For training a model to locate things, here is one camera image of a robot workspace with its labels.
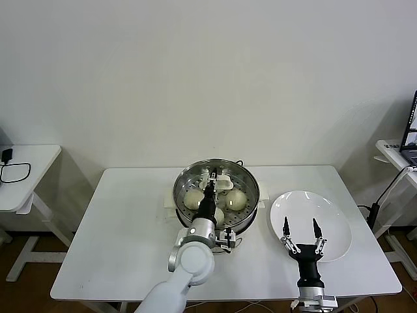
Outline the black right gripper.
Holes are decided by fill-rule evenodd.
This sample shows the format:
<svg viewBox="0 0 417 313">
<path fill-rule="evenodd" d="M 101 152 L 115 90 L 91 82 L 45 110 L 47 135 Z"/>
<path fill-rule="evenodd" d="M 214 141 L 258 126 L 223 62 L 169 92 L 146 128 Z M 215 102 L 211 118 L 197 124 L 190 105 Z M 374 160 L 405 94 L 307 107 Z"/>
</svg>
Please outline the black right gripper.
<svg viewBox="0 0 417 313">
<path fill-rule="evenodd" d="M 317 262 L 322 258 L 323 248 L 327 239 L 323 237 L 322 230 L 313 218 L 313 231 L 316 239 L 315 245 L 295 244 L 291 239 L 289 221 L 287 216 L 283 223 L 283 236 L 280 241 L 289 251 L 289 256 L 298 264 L 300 278 L 297 282 L 299 288 L 318 287 L 323 288 L 324 282 L 318 272 Z"/>
</svg>

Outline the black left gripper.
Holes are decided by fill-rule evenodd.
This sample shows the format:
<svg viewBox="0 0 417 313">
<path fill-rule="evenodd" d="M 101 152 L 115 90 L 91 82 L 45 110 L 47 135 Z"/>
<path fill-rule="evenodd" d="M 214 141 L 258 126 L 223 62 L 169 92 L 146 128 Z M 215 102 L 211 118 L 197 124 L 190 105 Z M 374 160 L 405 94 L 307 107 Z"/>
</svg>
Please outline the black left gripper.
<svg viewBox="0 0 417 313">
<path fill-rule="evenodd" d="M 204 191 L 204 198 L 201 200 L 198 210 L 194 215 L 194 218 L 205 218 L 210 220 L 211 222 L 216 222 L 215 219 L 215 212 L 216 212 L 216 192 L 217 192 L 217 178 L 218 177 L 218 169 L 214 168 L 211 171 L 208 181 L 207 187 Z"/>
</svg>

